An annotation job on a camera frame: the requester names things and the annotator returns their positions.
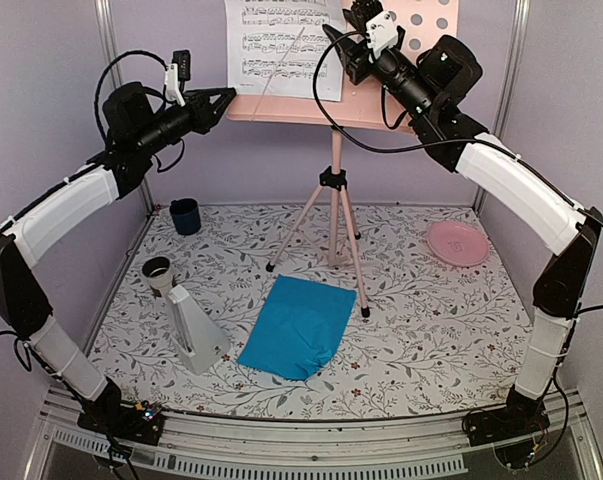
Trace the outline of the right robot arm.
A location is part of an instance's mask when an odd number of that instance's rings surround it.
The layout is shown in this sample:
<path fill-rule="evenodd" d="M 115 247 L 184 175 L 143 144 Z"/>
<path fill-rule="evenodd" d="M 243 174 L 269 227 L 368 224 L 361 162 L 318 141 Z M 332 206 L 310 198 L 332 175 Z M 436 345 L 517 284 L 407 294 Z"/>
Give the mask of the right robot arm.
<path fill-rule="evenodd" d="M 353 84 L 373 77 L 404 108 L 418 148 L 498 199 L 551 252 L 533 288 L 533 333 L 506 405 L 492 413 L 473 413 L 467 420 L 476 431 L 495 427 L 508 436 L 543 425 L 543 398 L 581 314 L 601 232 L 600 212 L 570 199 L 460 111 L 459 103 L 480 79 L 482 68 L 458 39 L 443 35 L 411 62 L 400 51 L 405 31 L 394 23 L 372 21 L 358 42 L 328 24 L 322 29 Z"/>

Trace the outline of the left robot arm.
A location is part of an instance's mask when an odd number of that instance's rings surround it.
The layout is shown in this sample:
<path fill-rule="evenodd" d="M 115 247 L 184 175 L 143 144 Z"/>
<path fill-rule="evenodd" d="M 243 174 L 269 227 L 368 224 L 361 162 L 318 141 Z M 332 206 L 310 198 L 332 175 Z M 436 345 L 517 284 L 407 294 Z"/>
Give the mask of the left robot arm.
<path fill-rule="evenodd" d="M 0 317 L 9 334 L 73 392 L 109 434 L 129 426 L 130 408 L 63 330 L 32 269 L 67 233 L 136 190 L 160 151 L 189 133 L 205 135 L 236 97 L 231 87 L 165 93 L 127 83 L 97 104 L 105 147 L 85 167 L 0 226 Z"/>

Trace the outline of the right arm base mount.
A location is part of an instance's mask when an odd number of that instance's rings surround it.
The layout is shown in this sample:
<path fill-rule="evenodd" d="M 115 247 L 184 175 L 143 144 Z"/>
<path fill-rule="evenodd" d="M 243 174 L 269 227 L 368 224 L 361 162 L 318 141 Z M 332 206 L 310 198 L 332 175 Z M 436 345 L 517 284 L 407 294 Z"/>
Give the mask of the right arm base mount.
<path fill-rule="evenodd" d="M 461 423 L 471 446 L 491 444 L 496 460 L 509 470 L 532 464 L 547 440 L 549 426 L 544 406 L 532 414 L 523 407 L 477 408 Z"/>

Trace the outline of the pink music stand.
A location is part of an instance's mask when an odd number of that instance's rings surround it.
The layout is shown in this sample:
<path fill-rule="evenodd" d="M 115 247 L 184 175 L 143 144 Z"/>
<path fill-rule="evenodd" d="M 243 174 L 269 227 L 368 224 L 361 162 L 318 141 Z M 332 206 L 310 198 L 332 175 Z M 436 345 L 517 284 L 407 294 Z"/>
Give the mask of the pink music stand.
<path fill-rule="evenodd" d="M 339 226 L 346 226 L 347 238 L 351 247 L 351 258 L 357 280 L 360 310 L 364 317 L 370 315 L 366 287 L 362 273 L 357 241 L 360 237 L 349 190 L 346 186 L 336 187 L 336 181 L 345 178 L 342 167 L 343 127 L 366 130 L 382 130 L 382 112 L 400 113 L 400 104 L 391 100 L 387 104 L 380 101 L 380 87 L 372 79 L 366 79 L 359 85 L 353 85 L 342 71 L 342 92 L 339 102 L 322 100 L 317 91 L 318 77 L 313 77 L 311 99 L 299 99 L 280 96 L 240 95 L 232 102 L 228 117 L 233 121 L 269 122 L 293 125 L 325 125 L 331 129 L 332 161 L 322 173 L 319 184 L 310 195 L 295 222 L 289 227 L 287 236 L 281 241 L 278 250 L 267 263 L 272 271 L 283 251 L 290 247 L 292 238 L 315 206 L 323 192 L 330 195 L 330 231 L 327 261 L 336 267 L 340 257 L 337 253 Z"/>

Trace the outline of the sheet music paper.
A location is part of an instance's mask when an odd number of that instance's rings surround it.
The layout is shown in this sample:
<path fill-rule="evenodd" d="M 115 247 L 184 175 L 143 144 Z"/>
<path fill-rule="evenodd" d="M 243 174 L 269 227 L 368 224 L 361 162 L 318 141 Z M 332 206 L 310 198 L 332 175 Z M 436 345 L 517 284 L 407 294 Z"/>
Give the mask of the sheet music paper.
<path fill-rule="evenodd" d="M 227 82 L 240 95 L 313 97 L 339 102 L 343 73 L 322 26 L 346 29 L 339 1 L 227 1 Z"/>

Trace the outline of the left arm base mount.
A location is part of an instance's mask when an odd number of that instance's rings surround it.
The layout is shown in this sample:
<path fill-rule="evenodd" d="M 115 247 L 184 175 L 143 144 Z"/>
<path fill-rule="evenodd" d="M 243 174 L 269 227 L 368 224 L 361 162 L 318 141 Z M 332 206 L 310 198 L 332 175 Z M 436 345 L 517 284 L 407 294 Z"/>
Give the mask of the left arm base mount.
<path fill-rule="evenodd" d="M 159 444 L 164 424 L 162 407 L 148 401 L 135 405 L 91 402 L 77 421 L 82 429 L 150 446 Z"/>

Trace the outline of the white metronome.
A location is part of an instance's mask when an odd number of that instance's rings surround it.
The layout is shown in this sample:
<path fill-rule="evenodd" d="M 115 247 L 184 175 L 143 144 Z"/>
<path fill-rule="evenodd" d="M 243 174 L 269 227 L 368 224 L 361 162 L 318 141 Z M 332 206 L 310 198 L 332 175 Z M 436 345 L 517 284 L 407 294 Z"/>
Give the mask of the white metronome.
<path fill-rule="evenodd" d="M 174 286 L 165 300 L 177 356 L 187 370 L 202 375 L 229 352 L 229 338 L 183 286 Z"/>

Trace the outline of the blue cloth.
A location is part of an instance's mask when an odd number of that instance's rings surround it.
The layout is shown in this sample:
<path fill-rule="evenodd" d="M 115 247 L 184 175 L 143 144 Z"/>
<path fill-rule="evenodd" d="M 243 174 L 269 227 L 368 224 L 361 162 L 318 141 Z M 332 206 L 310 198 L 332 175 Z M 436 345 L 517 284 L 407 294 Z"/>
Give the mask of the blue cloth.
<path fill-rule="evenodd" d="M 241 366 L 304 381 L 335 356 L 357 294 L 278 276 L 237 359 Z"/>

